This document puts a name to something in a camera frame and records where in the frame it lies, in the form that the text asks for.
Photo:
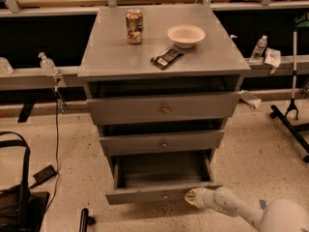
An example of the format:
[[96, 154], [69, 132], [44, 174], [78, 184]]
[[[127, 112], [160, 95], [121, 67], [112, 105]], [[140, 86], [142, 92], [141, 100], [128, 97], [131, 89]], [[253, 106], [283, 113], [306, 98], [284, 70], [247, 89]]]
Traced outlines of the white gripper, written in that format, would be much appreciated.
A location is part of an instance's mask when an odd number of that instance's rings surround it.
[[193, 188], [184, 195], [184, 200], [199, 209], [213, 208], [214, 191], [208, 188]]

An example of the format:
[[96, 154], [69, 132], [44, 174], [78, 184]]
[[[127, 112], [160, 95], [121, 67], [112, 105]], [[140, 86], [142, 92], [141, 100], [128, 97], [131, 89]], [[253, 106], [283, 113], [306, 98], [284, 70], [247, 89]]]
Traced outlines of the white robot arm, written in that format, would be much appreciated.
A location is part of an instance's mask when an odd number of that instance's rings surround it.
[[184, 200], [198, 209], [241, 217], [258, 232], [309, 232], [309, 211], [289, 199], [272, 200], [264, 209], [241, 200], [232, 190], [193, 188]]

